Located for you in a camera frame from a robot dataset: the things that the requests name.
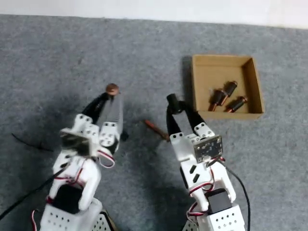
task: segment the black wire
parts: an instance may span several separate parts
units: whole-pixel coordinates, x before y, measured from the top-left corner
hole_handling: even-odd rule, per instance
[[[220,162],[226,168],[226,170],[228,172],[230,172],[239,181],[239,183],[241,184],[241,186],[243,188],[243,191],[244,191],[244,194],[245,194],[245,197],[246,197],[246,200],[247,200],[247,209],[248,209],[247,231],[250,231],[250,214],[251,214],[250,210],[251,209],[250,209],[250,201],[249,201],[249,197],[248,197],[246,188],[245,188],[243,182],[241,181],[241,179],[231,169],[229,169],[221,160],[218,160],[218,162]]]
[[[23,141],[21,138],[18,138],[18,137],[17,137],[15,134],[13,134],[13,133],[11,133],[11,135],[12,135],[15,139],[17,139],[19,142],[24,143],[25,145],[28,145],[28,146],[30,146],[30,147],[32,147],[32,148],[36,148],[36,149],[44,150],[44,151],[48,151],[48,152],[53,152],[53,150],[51,150],[51,149],[43,148],[43,147],[42,147],[42,142],[40,142],[39,145],[33,145],[33,144],[30,144],[30,143],[27,143],[27,142]]]
[[[56,178],[57,176],[59,176],[64,170],[66,170],[66,167],[62,168],[60,171],[58,171],[57,173],[53,174],[50,178],[48,178],[44,183],[42,183],[40,186],[38,186],[37,188],[31,190],[30,192],[28,192],[26,195],[20,197],[14,204],[12,204],[10,207],[8,207],[1,215],[0,215],[0,221],[6,216],[8,215],[15,207],[17,207],[19,204],[21,204],[26,198],[28,198],[29,196],[31,196],[32,194],[36,193],[37,191],[42,190],[46,185],[48,185],[49,183],[51,183],[53,181],[54,178]]]

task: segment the gray carpet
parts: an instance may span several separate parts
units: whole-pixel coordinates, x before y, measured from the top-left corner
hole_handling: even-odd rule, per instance
[[[252,230],[306,230],[308,31],[259,26],[0,16],[0,211],[51,174],[58,131],[115,82],[130,139],[116,167],[102,169],[96,197],[122,231],[179,231],[192,200],[170,144],[140,120],[166,128],[166,96],[191,100],[196,53],[255,57],[265,114],[208,124],[223,136],[227,164],[247,187]],[[27,147],[11,132],[55,151]],[[243,191],[232,181],[246,219]],[[48,190],[10,213],[0,230],[30,231],[30,212],[43,210]]]

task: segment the cylindrical object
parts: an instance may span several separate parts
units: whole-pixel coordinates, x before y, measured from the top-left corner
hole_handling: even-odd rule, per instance
[[[145,119],[144,123],[154,132],[159,134],[164,140],[166,140],[167,142],[170,141],[169,135],[167,133],[164,133],[161,129],[159,129],[155,124],[151,123],[148,119]]]
[[[222,89],[215,90],[208,110],[211,112],[215,111],[217,105],[220,105],[220,102],[225,98],[225,96],[227,96],[227,94]]]
[[[228,97],[230,97],[232,95],[232,93],[234,92],[234,90],[237,87],[237,82],[236,81],[232,81],[232,82],[228,82],[226,84],[225,87],[225,93],[226,95],[221,99],[221,101],[219,102],[219,105],[222,106],[225,101],[227,100]]]
[[[248,100],[246,97],[244,96],[241,96],[240,98],[238,98],[237,100],[235,101],[232,101],[228,107],[227,107],[227,110],[226,112],[236,112],[241,106],[244,105],[244,103],[246,103]]]
[[[236,81],[228,82],[225,88],[226,94],[230,97],[234,92],[234,90],[236,89],[236,87],[237,87]]]
[[[182,109],[180,107],[180,103],[177,99],[177,96],[174,93],[168,95],[167,100],[168,100],[169,106],[170,106],[173,114],[179,114],[179,113],[182,112]]]
[[[106,87],[106,92],[108,95],[115,96],[119,94],[119,86],[114,83],[109,83]]]

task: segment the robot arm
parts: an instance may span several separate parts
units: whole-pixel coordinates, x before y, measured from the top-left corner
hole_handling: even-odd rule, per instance
[[[62,150],[53,171],[65,170],[54,179],[51,186],[41,220],[41,231],[90,231],[98,230],[99,227],[113,230],[108,222],[103,222],[97,229],[94,224],[98,217],[99,221],[107,219],[100,214],[102,203],[94,198],[101,180],[97,161],[101,163],[100,158],[104,158],[109,164],[101,165],[113,167],[113,154],[119,148],[123,132],[121,95],[118,87],[111,85],[111,90],[109,88],[98,96],[75,117],[72,128],[60,131]]]
[[[244,231],[241,210],[234,203],[236,194],[221,159],[222,139],[206,125],[200,115],[174,94],[167,96],[167,129],[180,162],[188,193],[196,202],[187,211],[183,230]],[[185,111],[192,134],[181,132],[173,115]]]

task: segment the open cardboard box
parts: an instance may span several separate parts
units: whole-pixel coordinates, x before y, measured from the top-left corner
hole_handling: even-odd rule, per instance
[[[194,55],[192,58],[194,107],[204,119],[256,119],[264,113],[264,102],[254,59],[250,56]],[[236,81],[237,88],[223,106],[208,111],[215,89],[228,81]],[[239,96],[248,98],[235,113],[224,112],[226,106]]]

